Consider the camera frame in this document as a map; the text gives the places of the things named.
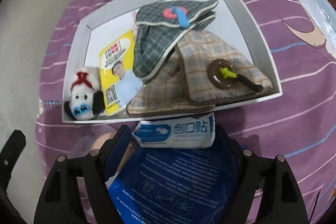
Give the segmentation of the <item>white bandage packet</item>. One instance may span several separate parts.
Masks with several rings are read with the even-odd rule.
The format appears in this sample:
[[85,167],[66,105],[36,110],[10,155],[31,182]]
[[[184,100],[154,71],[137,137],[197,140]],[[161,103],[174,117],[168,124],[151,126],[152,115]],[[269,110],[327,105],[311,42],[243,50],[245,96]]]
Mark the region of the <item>white bandage packet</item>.
[[132,135],[144,148],[208,148],[215,140],[215,116],[140,121]]

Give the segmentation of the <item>white plush dog toy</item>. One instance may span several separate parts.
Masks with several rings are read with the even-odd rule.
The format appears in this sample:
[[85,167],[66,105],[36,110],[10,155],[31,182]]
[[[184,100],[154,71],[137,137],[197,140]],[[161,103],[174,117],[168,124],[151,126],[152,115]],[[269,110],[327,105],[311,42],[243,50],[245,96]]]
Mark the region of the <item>white plush dog toy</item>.
[[76,71],[64,111],[73,121],[92,120],[105,111],[98,67],[82,67]]

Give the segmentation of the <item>blue eye mask packet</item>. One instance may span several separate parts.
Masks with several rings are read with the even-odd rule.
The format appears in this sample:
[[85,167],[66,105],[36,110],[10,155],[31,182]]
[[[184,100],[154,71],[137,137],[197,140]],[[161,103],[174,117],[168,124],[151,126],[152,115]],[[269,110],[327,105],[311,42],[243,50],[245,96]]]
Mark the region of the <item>blue eye mask packet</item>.
[[223,143],[138,148],[108,191],[124,223],[218,223],[236,179],[235,159]]

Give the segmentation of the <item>beige plaid pot holder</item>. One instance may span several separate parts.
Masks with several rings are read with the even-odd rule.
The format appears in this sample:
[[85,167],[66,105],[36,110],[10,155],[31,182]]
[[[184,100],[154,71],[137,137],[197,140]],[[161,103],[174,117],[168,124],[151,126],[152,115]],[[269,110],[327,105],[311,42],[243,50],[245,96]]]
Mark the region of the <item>beige plaid pot holder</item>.
[[156,76],[126,106],[131,117],[200,113],[262,97],[270,79],[234,47],[209,31],[190,31]]

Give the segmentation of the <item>yellow printed tissue pack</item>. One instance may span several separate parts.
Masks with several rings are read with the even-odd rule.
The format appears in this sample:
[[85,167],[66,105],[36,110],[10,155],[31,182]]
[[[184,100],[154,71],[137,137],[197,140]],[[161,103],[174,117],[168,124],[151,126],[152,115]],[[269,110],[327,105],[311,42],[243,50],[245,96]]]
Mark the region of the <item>yellow printed tissue pack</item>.
[[143,82],[133,72],[134,31],[128,30],[99,53],[105,112],[113,116],[125,110]]

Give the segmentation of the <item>grey plaid pot holder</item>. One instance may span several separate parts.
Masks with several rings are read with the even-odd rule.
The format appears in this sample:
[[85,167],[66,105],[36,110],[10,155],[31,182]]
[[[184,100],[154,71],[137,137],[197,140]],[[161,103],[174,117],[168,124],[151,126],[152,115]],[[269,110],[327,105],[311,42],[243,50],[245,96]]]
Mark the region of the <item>grey plaid pot holder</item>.
[[191,30],[203,30],[214,21],[218,4],[218,0],[176,0],[142,6],[135,17],[135,76],[142,81],[151,80],[177,42]]

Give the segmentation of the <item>beige skin-tone patch pack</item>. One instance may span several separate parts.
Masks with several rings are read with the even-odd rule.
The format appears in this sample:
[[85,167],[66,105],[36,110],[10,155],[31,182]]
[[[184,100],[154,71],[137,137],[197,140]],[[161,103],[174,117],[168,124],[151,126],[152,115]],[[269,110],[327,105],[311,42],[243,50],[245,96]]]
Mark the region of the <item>beige skin-tone patch pack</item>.
[[[73,146],[73,148],[68,154],[68,158],[73,159],[83,157],[94,149],[100,149],[108,139],[113,139],[116,133],[117,133],[116,131],[111,131],[107,133],[97,133],[95,136],[82,137]],[[123,155],[123,158],[121,159],[116,174],[108,180],[110,184],[112,184],[112,182],[116,179],[116,177],[121,172],[121,170],[123,169],[127,161],[130,159],[130,157],[133,155],[137,147],[138,147],[137,142],[132,139]]]

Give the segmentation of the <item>purple striped bed sheet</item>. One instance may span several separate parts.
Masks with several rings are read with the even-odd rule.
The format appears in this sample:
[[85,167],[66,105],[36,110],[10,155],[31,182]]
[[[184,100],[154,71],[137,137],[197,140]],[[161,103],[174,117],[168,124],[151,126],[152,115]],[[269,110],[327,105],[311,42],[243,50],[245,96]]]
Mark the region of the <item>purple striped bed sheet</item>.
[[[62,122],[66,65],[77,27],[85,16],[112,0],[76,0],[60,18],[40,76],[36,142],[45,172],[98,126]],[[313,24],[295,0],[243,0],[270,48],[282,96],[216,113],[216,120],[255,153],[283,154],[293,170],[313,223],[335,223],[327,211],[335,203],[335,53],[329,45],[304,42]]]

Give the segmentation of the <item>clear plastic sheet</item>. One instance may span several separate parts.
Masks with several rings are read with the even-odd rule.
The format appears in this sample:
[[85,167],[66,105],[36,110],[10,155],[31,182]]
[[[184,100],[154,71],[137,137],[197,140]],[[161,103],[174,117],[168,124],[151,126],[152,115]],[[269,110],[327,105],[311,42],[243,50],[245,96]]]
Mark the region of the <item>clear plastic sheet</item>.
[[327,0],[299,0],[308,10],[327,41],[335,44],[335,10]]

